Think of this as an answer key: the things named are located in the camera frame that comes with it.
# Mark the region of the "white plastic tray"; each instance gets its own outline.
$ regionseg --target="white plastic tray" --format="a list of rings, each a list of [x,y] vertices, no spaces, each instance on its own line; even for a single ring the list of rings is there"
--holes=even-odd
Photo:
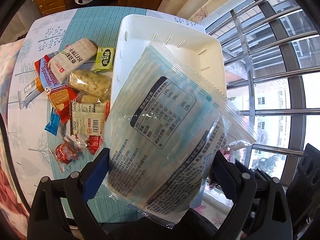
[[[158,39],[183,64],[204,76],[226,95],[221,45],[198,30],[159,18],[131,14],[122,19],[116,47],[111,106],[146,46]]]

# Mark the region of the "nutrition facts label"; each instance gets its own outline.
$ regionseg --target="nutrition facts label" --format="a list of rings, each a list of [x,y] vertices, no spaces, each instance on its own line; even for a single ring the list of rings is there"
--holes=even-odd
[[[162,149],[195,103],[193,96],[161,77],[135,112],[130,125]]]

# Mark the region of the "glass window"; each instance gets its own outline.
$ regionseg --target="glass window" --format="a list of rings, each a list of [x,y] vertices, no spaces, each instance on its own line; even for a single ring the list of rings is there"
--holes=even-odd
[[[313,23],[302,10],[281,17],[280,20],[289,36],[315,30]]]
[[[250,50],[276,41],[276,37],[269,24],[264,24],[246,33],[245,36],[247,37]]]
[[[307,108],[320,108],[319,80],[320,72],[302,75]]]
[[[206,33],[211,32],[212,30],[214,30],[215,28],[217,28],[218,26],[222,25],[225,21],[227,21],[228,19],[231,18],[231,13],[227,12],[224,16],[222,16],[221,18],[219,18],[218,20],[216,20],[214,23],[212,23],[207,29],[206,29]]]
[[[320,115],[307,115],[304,146],[310,143],[313,147],[320,149],[319,124]]]
[[[238,18],[242,24],[242,27],[246,28],[250,25],[254,25],[254,24],[262,21],[266,17],[262,13],[260,7],[255,6],[252,9],[250,9],[249,11],[246,11],[245,13],[238,16]]]
[[[291,108],[287,78],[256,84],[254,93],[258,110]]]
[[[242,9],[248,7],[250,4],[255,3],[255,0],[246,0],[243,3],[240,3],[236,8],[234,8],[234,11],[240,12]]]
[[[320,66],[320,37],[311,37],[293,41],[292,45],[297,55],[300,68]]]
[[[249,169],[261,169],[271,177],[281,178],[286,155],[252,150]]]
[[[295,0],[269,0],[268,2],[276,13],[299,6]]]
[[[239,111],[249,110],[249,88],[241,87],[227,90],[227,98]]]
[[[258,134],[258,144],[288,148],[291,117],[256,116],[254,130]]]
[[[245,70],[245,64],[241,60],[225,66],[224,69],[227,84],[248,80],[247,72]]]
[[[252,62],[256,78],[286,71],[279,47],[253,54]]]
[[[231,21],[230,23],[217,30],[212,36],[215,37],[219,42],[221,42],[236,33],[236,25],[233,21]]]
[[[229,43],[225,44],[222,47],[222,51],[228,53],[231,57],[236,57],[240,54],[243,54],[243,49],[239,36],[237,35],[236,38],[234,38]]]

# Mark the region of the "blue candy wrapper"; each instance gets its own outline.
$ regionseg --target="blue candy wrapper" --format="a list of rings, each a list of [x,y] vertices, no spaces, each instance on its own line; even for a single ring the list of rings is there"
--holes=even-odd
[[[60,116],[52,108],[50,122],[45,126],[45,130],[57,136],[58,126],[60,123]]]

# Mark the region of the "red biscuit package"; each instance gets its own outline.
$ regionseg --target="red biscuit package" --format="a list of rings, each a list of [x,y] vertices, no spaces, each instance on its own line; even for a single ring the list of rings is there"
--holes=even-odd
[[[69,164],[72,160],[78,160],[75,150],[66,141],[56,148],[57,160],[60,163]]]
[[[48,67],[48,62],[54,55],[55,53],[48,54],[36,61],[35,68],[53,108],[60,116],[61,122],[66,123],[70,118],[70,101],[76,98],[77,92],[68,87],[65,82],[60,84]]]

